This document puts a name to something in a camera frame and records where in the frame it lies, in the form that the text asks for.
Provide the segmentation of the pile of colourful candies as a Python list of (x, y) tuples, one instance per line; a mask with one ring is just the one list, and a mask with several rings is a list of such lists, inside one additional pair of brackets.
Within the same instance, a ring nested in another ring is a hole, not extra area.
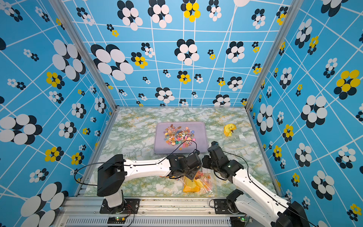
[(196, 141), (194, 131), (189, 127), (175, 127), (173, 124), (164, 131), (164, 140), (170, 146), (177, 146), (179, 151), (190, 147)]

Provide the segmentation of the ziploc bag with yellow duck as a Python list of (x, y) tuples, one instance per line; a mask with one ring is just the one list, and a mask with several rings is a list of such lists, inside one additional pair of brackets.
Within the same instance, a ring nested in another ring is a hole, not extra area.
[(246, 142), (242, 130), (235, 124), (227, 124), (224, 126), (224, 135), (229, 142)]

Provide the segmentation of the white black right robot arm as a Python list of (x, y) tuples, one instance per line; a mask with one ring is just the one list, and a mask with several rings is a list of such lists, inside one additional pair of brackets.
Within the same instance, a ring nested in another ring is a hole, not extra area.
[(203, 167), (216, 176), (234, 184), (236, 190), (227, 197), (232, 213), (245, 213), (265, 227), (309, 227), (305, 209), (269, 190), (249, 174), (248, 164), (229, 160), (218, 142), (212, 142), (208, 155), (202, 159)]

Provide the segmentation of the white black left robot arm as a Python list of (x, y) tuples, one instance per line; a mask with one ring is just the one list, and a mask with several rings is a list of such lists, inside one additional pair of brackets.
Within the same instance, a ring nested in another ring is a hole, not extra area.
[(149, 176), (193, 180), (201, 167), (198, 150), (187, 157), (169, 154), (162, 159), (139, 161), (125, 159), (122, 154), (115, 155), (97, 170), (97, 196), (104, 198), (100, 212), (116, 214), (132, 207), (123, 196), (122, 184), (126, 181)]

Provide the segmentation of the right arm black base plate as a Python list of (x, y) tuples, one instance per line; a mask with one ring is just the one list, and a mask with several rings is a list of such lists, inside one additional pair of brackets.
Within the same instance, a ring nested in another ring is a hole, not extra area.
[(212, 199), (209, 203), (210, 207), (214, 209), (216, 214), (224, 215), (242, 215), (236, 205), (228, 199)]

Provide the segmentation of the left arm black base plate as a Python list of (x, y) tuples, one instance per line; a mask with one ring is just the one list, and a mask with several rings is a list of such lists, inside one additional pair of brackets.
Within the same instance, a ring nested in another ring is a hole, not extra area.
[(140, 207), (141, 199), (124, 199), (119, 206), (110, 208), (106, 199), (103, 200), (100, 212), (101, 214), (137, 214)]

